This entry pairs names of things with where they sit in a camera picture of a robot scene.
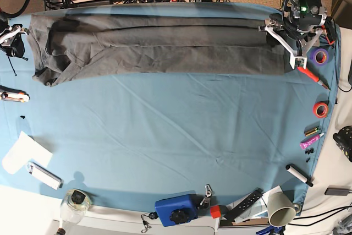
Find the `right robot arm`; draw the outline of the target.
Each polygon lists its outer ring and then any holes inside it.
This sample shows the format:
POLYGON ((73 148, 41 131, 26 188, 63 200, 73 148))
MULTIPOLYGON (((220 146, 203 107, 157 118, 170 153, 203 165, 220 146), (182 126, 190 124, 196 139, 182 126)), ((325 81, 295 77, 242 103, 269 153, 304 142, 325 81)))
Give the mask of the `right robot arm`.
POLYGON ((24 57, 24 43, 22 41, 22 34, 28 35, 28 29, 23 28, 21 24, 9 25, 9 19, 16 18, 25 12, 30 0, 25 0, 22 7, 15 13, 7 13, 1 9, 1 51, 3 51, 8 58, 21 58, 25 61, 28 59, 24 57))

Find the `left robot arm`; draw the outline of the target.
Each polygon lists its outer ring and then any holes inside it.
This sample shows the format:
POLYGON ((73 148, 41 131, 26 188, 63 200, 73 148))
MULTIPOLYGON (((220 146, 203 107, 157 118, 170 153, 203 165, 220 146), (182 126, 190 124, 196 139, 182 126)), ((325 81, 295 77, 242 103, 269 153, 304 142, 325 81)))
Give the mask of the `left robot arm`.
POLYGON ((281 12, 269 17, 278 23, 279 30, 298 41, 325 24, 327 9, 321 0, 283 0, 281 12))

